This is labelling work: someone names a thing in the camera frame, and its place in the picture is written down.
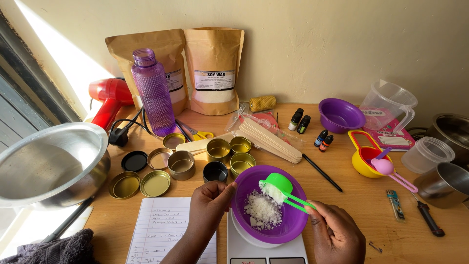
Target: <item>cream wall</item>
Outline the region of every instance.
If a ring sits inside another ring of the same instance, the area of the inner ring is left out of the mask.
[[[419,101],[411,125],[436,113],[469,115],[469,1],[464,0],[23,0],[98,64],[121,76],[104,38],[172,28],[246,31],[236,89],[242,100],[336,97],[360,104],[379,78]],[[0,8],[70,98],[70,84],[12,1]]]

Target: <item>soy wax bag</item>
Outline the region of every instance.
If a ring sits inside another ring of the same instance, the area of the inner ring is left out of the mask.
[[[120,35],[106,38],[109,53],[117,59],[127,86],[134,99],[135,107],[140,110],[142,101],[132,77],[134,58],[132,52],[139,48],[150,48],[155,52],[155,58],[165,67],[166,81],[173,106],[174,116],[178,116],[184,109],[189,108],[186,74],[184,72],[184,57],[182,50],[186,44],[182,29],[153,31]]]
[[[205,27],[184,30],[187,67],[194,91],[191,109],[224,115],[239,108],[235,91],[244,30]]]

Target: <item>purple bowl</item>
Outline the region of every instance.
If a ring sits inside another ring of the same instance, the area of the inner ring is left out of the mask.
[[[236,178],[235,182],[238,183],[238,188],[231,200],[231,210],[233,210],[233,215],[238,223],[249,235],[265,243],[282,244],[295,239],[301,234],[308,221],[308,214],[286,204],[280,209],[283,215],[283,222],[272,230],[259,231],[251,227],[249,220],[250,215],[244,213],[247,196],[253,190],[260,192],[259,180],[265,180],[267,176],[273,172],[280,173],[287,177],[293,185],[291,194],[302,200],[306,200],[306,194],[300,184],[286,171],[274,166],[258,165],[241,172]]]
[[[365,115],[355,105],[337,98],[327,98],[319,103],[321,124],[329,132],[344,134],[365,125]]]

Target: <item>twine spool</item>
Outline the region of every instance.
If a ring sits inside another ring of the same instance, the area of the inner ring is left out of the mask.
[[[267,109],[272,109],[277,104],[277,100],[275,100],[275,96],[267,95],[267,96],[260,96],[249,99],[249,108],[252,112],[259,112]]]

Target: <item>person's left hand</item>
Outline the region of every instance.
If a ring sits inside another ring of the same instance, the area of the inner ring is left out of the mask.
[[[229,212],[231,198],[238,184],[227,185],[221,181],[209,181],[194,190],[190,200],[189,224],[186,232],[210,239],[224,212]]]

